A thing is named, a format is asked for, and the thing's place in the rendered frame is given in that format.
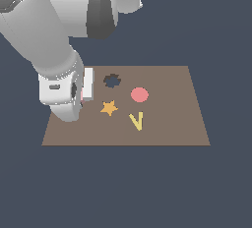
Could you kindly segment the yellow V-shaped piece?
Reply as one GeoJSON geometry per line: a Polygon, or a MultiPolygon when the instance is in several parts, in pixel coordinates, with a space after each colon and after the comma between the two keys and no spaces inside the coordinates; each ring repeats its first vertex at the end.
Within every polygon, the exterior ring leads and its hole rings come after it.
{"type": "Polygon", "coordinates": [[[140,111],[138,113],[138,118],[135,118],[133,114],[129,115],[129,118],[131,119],[133,125],[136,127],[138,131],[143,130],[143,117],[144,117],[144,112],[140,111]]]}

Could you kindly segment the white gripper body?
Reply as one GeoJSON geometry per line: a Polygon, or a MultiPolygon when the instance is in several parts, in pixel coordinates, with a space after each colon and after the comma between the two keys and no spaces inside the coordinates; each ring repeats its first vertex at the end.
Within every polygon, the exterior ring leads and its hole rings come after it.
{"type": "Polygon", "coordinates": [[[95,71],[93,68],[86,68],[83,78],[83,87],[81,98],[83,101],[91,101],[94,99],[94,82],[95,71]]]}

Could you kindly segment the pink round disc piece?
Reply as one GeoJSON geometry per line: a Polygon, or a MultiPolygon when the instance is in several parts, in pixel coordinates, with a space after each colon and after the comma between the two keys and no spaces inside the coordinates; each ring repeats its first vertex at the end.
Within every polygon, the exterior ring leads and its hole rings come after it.
{"type": "Polygon", "coordinates": [[[131,98],[138,103],[145,102],[149,97],[148,91],[143,87],[135,87],[131,91],[131,98]]]}

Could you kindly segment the orange star piece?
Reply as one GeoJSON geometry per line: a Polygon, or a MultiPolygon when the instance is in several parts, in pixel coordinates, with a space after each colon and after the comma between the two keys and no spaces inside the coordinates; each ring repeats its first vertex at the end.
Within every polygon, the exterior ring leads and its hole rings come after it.
{"type": "Polygon", "coordinates": [[[114,111],[117,111],[118,108],[115,106],[115,101],[111,100],[110,102],[103,102],[103,108],[101,109],[102,113],[107,113],[109,117],[112,116],[114,111]]]}

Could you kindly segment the brown slotted board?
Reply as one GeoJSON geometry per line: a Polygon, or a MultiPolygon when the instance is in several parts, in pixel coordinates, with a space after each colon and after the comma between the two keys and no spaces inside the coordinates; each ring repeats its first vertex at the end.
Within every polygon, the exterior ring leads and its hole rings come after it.
{"type": "Polygon", "coordinates": [[[95,66],[94,99],[84,104],[72,123],[51,115],[42,144],[75,145],[203,145],[210,144],[189,69],[186,66],[95,66]],[[131,91],[143,87],[149,97],[135,102],[131,91]],[[102,113],[103,102],[117,111],[102,113]],[[143,130],[130,114],[144,112],[143,130]]]}

